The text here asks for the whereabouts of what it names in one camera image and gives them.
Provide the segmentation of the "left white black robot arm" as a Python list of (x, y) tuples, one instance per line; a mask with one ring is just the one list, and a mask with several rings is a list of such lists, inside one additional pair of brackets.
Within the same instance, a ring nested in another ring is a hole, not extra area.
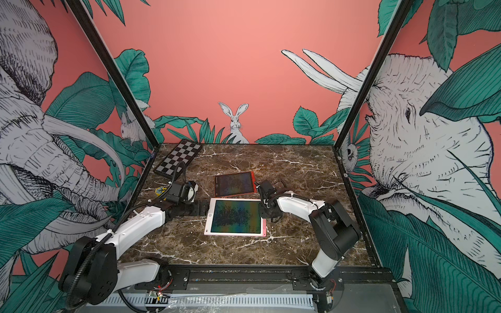
[(209, 200), (190, 203), (149, 203), (136, 216), (128, 214), (114, 228), (95, 237), (82, 237), (70, 250), (59, 289), (67, 297), (65, 308), (75, 310), (85, 304), (98, 305), (113, 293), (137, 286), (150, 290), (157, 297), (184, 286), (186, 278), (159, 259), (119, 263), (121, 256), (167, 222), (184, 216), (205, 216)]

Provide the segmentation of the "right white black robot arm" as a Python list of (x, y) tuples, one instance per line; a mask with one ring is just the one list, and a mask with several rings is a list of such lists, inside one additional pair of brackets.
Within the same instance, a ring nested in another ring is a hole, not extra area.
[(318, 282), (326, 279), (346, 252), (359, 241), (360, 229), (339, 201), (314, 200), (291, 190), (278, 190), (269, 181), (255, 186), (260, 196), (259, 214), (262, 218), (277, 220), (289, 214), (311, 224), (320, 246), (311, 264), (313, 279)]

